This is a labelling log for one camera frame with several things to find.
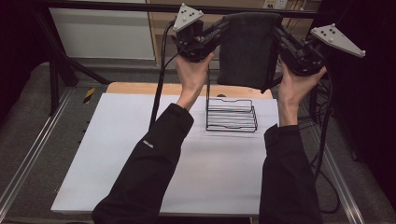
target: person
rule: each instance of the person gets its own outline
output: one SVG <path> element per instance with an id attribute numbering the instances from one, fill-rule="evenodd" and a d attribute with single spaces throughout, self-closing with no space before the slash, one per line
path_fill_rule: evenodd
<path id="1" fill-rule="evenodd" d="M 205 84 L 213 57 L 211 53 L 199 63 L 176 58 L 182 92 L 136 144 L 111 191 L 92 211 L 94 223 L 156 222 L 181 145 L 193 124 L 189 111 Z M 297 111 L 326 69 L 311 77 L 297 77 L 283 62 L 281 66 L 284 75 L 278 93 L 279 127 L 274 125 L 264 135 L 267 157 L 262 167 L 259 222 L 322 223 L 315 179 L 297 126 Z"/>

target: gray carpet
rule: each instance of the gray carpet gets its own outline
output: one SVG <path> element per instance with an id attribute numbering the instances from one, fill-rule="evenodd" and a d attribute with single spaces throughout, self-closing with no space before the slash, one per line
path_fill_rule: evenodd
<path id="1" fill-rule="evenodd" d="M 107 68 L 96 70 L 96 72 L 117 81 L 157 82 L 158 80 L 158 70 L 155 69 L 117 70 Z M 39 67 L 33 72 L 20 101 L 13 107 L 0 130 L 0 153 L 3 158 L 0 162 L 0 190 L 2 191 L 17 171 L 24 155 L 48 117 L 50 111 L 48 77 L 48 70 L 45 67 Z M 78 141 L 82 139 L 83 130 L 89 125 L 87 121 L 91 119 L 101 93 L 106 91 L 106 86 L 93 84 L 89 78 L 84 76 L 80 76 L 80 78 L 83 79 L 81 84 L 74 89 L 64 113 L 7 213 L 6 220 L 9 223 L 15 218 L 23 218 L 16 223 L 34 223 L 32 220 L 44 223 L 43 219 L 49 223 L 51 221 L 56 223 L 54 220 L 91 220 L 88 215 L 66 216 L 50 211 L 56 196 L 55 190 L 62 185 L 68 167 L 78 150 Z M 167 76 L 165 81 L 177 82 L 177 76 L 173 73 Z M 84 105 L 82 101 L 90 85 L 97 88 L 91 101 Z M 310 129 L 302 130 L 309 158 L 314 157 L 318 147 L 311 132 Z M 366 165 L 351 159 L 349 146 L 336 119 L 331 120 L 327 143 L 364 219 L 368 223 L 396 223 L 395 212 L 375 183 Z M 322 209 L 333 209 L 336 202 L 334 194 L 321 177 L 318 180 L 318 196 Z M 342 207 L 337 213 L 323 215 L 323 218 L 326 223 L 348 223 Z"/>

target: table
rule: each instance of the table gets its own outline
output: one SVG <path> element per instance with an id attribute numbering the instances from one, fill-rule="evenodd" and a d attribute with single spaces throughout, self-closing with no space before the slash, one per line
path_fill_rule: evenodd
<path id="1" fill-rule="evenodd" d="M 90 213 L 109 193 L 134 144 L 148 129 L 155 88 L 155 84 L 139 83 L 109 86 L 96 108 L 52 211 Z M 232 95 L 233 91 L 226 89 L 235 90 L 235 87 L 212 86 L 211 92 Z M 243 89 L 241 94 L 251 91 Z M 115 93 L 130 90 L 134 94 Z M 179 90 L 180 86 L 175 84 L 165 84 L 163 88 L 164 93 L 178 94 Z M 251 217 L 259 214 L 265 159 L 262 135 L 277 123 L 278 118 L 276 100 L 268 99 L 270 93 L 262 96 L 256 92 L 262 98 L 252 99 L 259 122 L 255 133 L 207 132 L 205 97 L 197 99 L 191 109 L 195 122 L 182 146 L 179 164 L 165 193 L 162 215 Z M 176 95 L 163 95 L 159 114 L 177 98 Z"/>

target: white bracket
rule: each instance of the white bracket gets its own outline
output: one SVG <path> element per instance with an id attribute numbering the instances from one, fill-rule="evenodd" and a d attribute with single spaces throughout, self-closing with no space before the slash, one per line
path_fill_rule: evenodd
<path id="1" fill-rule="evenodd" d="M 333 48 L 340 49 L 360 58 L 366 55 L 366 51 L 358 48 L 335 27 L 334 23 L 332 25 L 315 27 L 311 30 L 311 34 Z"/>
<path id="2" fill-rule="evenodd" d="M 180 10 L 178 11 L 173 30 L 175 32 L 179 32 L 193 22 L 198 21 L 203 16 L 204 13 L 201 10 L 198 11 L 192 7 L 186 6 L 183 3 L 180 7 Z"/>

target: person's right hand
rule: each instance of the person's right hand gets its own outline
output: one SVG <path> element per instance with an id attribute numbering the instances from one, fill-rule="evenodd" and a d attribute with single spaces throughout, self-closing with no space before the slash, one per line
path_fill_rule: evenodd
<path id="1" fill-rule="evenodd" d="M 317 74 L 312 76 L 299 77 L 293 74 L 282 60 L 280 64 L 283 77 L 278 92 L 279 125 L 297 125 L 300 102 L 318 84 L 326 73 L 326 67 L 322 67 Z"/>
<path id="2" fill-rule="evenodd" d="M 178 105 L 187 110 L 191 109 L 205 84 L 207 69 L 214 57 L 215 55 L 210 53 L 202 61 L 192 63 L 181 56 L 177 56 L 176 70 L 182 86 L 180 98 L 177 101 Z"/>

